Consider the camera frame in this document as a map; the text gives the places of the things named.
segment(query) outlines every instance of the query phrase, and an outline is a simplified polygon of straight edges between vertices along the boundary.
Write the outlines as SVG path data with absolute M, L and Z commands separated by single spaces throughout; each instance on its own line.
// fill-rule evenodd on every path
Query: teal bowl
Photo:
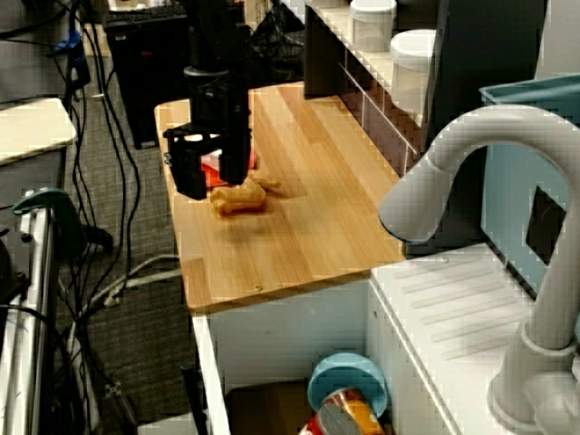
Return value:
M 381 370 L 356 353 L 335 353 L 316 365 L 308 383 L 308 401 L 318 412 L 323 400 L 343 388 L 356 388 L 381 417 L 389 403 L 387 382 Z

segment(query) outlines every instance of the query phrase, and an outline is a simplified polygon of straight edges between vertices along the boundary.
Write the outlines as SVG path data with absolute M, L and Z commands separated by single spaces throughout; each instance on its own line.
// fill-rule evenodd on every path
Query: teal container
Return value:
M 580 74 L 489 86 L 479 91 L 485 105 L 534 106 L 580 126 Z M 488 147 L 481 228 L 537 292 L 547 267 L 526 243 L 536 187 L 567 210 L 568 187 L 550 161 L 518 145 Z M 576 335 L 579 333 L 580 324 L 576 327 Z

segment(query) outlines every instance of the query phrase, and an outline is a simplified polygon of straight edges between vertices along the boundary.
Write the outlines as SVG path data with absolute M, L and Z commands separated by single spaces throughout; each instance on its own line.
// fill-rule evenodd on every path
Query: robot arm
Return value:
M 189 19 L 191 66 L 188 124 L 165 131 L 165 162 L 179 193 L 193 199 L 207 195 L 201 156 L 222 150 L 219 176 L 230 184 L 246 179 L 250 156 L 247 103 L 249 28 L 234 22 L 226 0 L 182 0 Z M 202 140 L 188 141 L 191 135 Z

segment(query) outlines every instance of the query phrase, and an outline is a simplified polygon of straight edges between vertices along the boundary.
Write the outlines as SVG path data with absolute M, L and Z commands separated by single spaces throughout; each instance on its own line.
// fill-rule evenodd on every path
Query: gray faucet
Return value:
M 497 105 L 466 113 L 441 131 L 393 187 L 379 206 L 379 218 L 400 240 L 428 240 L 465 158 L 497 143 L 524 145 L 549 159 L 565 177 L 570 204 L 534 311 L 519 326 L 489 386 L 489 410 L 518 435 L 578 435 L 580 388 L 572 362 L 580 314 L 580 130 L 528 106 Z

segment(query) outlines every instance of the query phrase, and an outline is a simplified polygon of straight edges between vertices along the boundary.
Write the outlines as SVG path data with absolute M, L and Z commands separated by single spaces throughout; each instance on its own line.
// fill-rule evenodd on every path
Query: white container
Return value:
M 434 44 L 434 30 L 411 30 L 392 38 L 391 98 L 410 114 L 423 114 Z
M 304 4 L 310 7 L 345 7 L 347 0 L 304 0 Z
M 386 52 L 392 37 L 395 0 L 353 0 L 349 8 L 351 41 L 362 52 Z

